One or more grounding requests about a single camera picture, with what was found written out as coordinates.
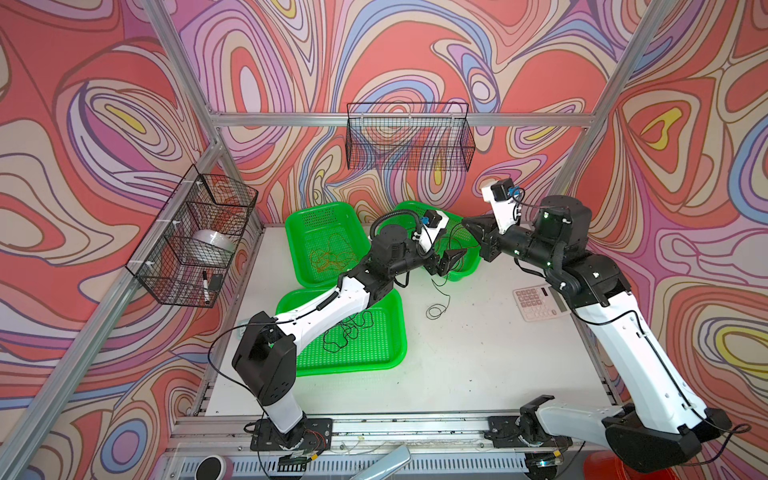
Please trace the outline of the green basket front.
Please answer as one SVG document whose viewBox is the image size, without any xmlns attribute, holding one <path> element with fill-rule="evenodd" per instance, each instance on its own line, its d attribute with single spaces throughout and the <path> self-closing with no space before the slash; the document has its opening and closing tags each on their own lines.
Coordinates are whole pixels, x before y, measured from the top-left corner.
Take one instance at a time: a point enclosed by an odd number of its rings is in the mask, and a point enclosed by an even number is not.
<svg viewBox="0 0 768 480">
<path fill-rule="evenodd" d="M 393 290 L 370 309 L 313 340 L 297 356 L 297 375 L 388 370 L 402 363 L 407 350 L 402 299 Z"/>
</svg>

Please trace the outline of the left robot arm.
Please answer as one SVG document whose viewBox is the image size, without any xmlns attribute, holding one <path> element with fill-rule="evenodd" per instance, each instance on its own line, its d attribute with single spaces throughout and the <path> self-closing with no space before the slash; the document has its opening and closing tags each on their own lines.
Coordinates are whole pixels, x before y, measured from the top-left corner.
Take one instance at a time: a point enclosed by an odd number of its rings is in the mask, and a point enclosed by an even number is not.
<svg viewBox="0 0 768 480">
<path fill-rule="evenodd" d="M 464 248 L 435 252 L 449 218 L 441 211 L 414 215 L 412 234 L 397 224 L 372 226 L 369 252 L 336 285 L 311 301 L 274 317 L 260 312 L 243 326 L 231 365 L 280 435 L 304 431 L 305 412 L 293 387 L 297 357 L 315 339 L 347 318 L 374 306 L 398 283 L 396 278 L 425 268 L 445 277 L 467 253 Z"/>
</svg>

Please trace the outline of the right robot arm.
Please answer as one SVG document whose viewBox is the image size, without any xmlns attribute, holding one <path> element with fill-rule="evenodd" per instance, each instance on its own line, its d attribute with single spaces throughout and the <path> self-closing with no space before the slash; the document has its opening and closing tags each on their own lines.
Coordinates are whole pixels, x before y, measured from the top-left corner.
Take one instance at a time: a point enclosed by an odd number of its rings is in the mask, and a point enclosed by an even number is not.
<svg viewBox="0 0 768 480">
<path fill-rule="evenodd" d="M 574 197 L 551 195 L 532 227 L 519 225 L 514 198 L 462 224 L 492 261 L 500 254 L 536 267 L 571 314 L 587 325 L 618 371 L 631 400 L 612 408 L 569 405 L 541 395 L 519 410 L 520 440 L 538 446 L 564 436 L 610 449 L 643 474 L 692 463 L 704 443 L 729 438 L 728 414 L 688 386 L 644 320 L 618 264 L 587 248 L 591 210 Z"/>
</svg>

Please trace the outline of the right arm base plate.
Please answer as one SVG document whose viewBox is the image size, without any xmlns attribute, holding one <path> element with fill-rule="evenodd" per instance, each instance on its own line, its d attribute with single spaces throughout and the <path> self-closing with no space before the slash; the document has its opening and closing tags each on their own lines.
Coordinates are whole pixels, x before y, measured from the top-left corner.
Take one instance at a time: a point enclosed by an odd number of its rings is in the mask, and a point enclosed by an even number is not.
<svg viewBox="0 0 768 480">
<path fill-rule="evenodd" d="M 573 445 L 570 437 L 546 433 L 530 415 L 491 416 L 483 436 L 492 442 L 494 448 L 569 449 Z"/>
</svg>

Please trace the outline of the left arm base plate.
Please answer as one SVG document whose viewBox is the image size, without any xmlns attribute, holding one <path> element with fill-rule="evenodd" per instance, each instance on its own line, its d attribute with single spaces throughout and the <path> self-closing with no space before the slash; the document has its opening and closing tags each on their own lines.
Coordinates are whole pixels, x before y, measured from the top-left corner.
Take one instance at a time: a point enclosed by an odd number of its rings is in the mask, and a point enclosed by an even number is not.
<svg viewBox="0 0 768 480">
<path fill-rule="evenodd" d="M 332 445 L 333 420 L 304 418 L 287 433 L 282 433 L 270 419 L 261 419 L 247 424 L 244 431 L 251 434 L 251 451 L 322 453 Z"/>
</svg>

